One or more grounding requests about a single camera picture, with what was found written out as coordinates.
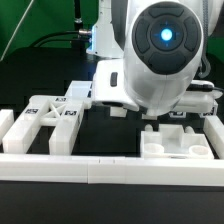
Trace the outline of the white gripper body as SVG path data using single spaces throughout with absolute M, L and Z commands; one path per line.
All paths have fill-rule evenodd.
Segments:
M 92 100 L 132 111 L 142 109 L 144 113 L 206 113 L 218 98 L 218 91 L 211 82 L 194 80 L 194 70 L 157 74 L 142 62 L 103 60 L 93 77 Z

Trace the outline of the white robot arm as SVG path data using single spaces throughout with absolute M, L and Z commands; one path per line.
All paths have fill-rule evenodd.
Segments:
M 101 0 L 88 53 L 100 56 L 96 104 L 160 116 L 209 112 L 207 38 L 224 0 Z

